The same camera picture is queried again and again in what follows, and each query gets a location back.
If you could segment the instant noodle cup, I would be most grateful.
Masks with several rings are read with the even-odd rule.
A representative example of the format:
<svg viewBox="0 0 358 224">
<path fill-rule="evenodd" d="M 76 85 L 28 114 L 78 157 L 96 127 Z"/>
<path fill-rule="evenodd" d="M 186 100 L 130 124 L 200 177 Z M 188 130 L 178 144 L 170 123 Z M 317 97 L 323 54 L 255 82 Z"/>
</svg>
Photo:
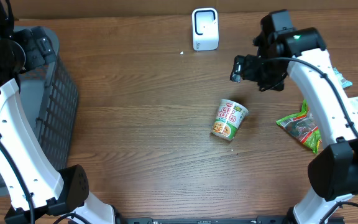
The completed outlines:
<svg viewBox="0 0 358 224">
<path fill-rule="evenodd" d="M 227 99 L 220 101 L 211 133 L 232 141 L 249 110 L 241 104 Z"/>
</svg>

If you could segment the green snack bag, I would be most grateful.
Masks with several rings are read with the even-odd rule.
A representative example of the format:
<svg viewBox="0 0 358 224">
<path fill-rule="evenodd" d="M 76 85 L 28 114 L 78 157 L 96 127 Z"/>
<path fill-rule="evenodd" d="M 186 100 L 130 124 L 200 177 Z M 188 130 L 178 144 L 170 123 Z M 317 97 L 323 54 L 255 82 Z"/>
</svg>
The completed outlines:
<svg viewBox="0 0 358 224">
<path fill-rule="evenodd" d="M 321 134 L 306 100 L 303 100 L 300 112 L 278 119 L 276 124 L 314 154 L 318 153 Z"/>
</svg>

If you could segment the teal snack packet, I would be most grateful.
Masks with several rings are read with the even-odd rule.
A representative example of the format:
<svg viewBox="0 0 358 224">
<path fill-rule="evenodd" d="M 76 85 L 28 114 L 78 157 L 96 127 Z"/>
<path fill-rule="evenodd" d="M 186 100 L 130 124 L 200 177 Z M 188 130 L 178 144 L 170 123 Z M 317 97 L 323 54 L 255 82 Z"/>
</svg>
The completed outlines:
<svg viewBox="0 0 358 224">
<path fill-rule="evenodd" d="M 339 72 L 339 70 L 337 68 L 333 68 L 334 74 L 338 80 L 338 82 L 341 84 L 342 88 L 349 88 L 350 86 L 353 85 L 352 82 L 350 82 L 349 80 L 347 80 L 346 78 L 343 77 L 342 73 Z"/>
</svg>

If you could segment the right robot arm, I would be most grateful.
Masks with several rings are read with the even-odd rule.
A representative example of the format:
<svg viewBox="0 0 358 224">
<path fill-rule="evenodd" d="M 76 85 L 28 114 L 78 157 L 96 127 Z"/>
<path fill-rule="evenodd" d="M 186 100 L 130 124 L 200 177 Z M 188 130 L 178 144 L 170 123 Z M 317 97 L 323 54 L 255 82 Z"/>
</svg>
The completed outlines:
<svg viewBox="0 0 358 224">
<path fill-rule="evenodd" d="M 323 150 L 308 165 L 311 187 L 280 223 L 328 223 L 358 195 L 358 112 L 334 74 L 317 29 L 296 29 L 287 10 L 262 18 L 256 55 L 238 55 L 230 79 L 256 82 L 260 91 L 281 91 L 291 78 L 310 106 Z"/>
</svg>

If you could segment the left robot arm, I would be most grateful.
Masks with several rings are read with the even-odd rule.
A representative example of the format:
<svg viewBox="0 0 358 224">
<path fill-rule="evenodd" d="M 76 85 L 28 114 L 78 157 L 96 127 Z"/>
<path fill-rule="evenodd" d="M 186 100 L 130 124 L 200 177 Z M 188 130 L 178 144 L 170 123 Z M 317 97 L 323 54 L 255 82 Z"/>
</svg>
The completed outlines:
<svg viewBox="0 0 358 224">
<path fill-rule="evenodd" d="M 75 223 L 119 223 L 115 209 L 89 190 L 82 166 L 56 170 L 22 106 L 20 74 L 57 61 L 44 28 L 15 30 L 12 6 L 0 1 L 0 174 L 11 206 L 6 223 L 35 223 L 44 215 Z"/>
</svg>

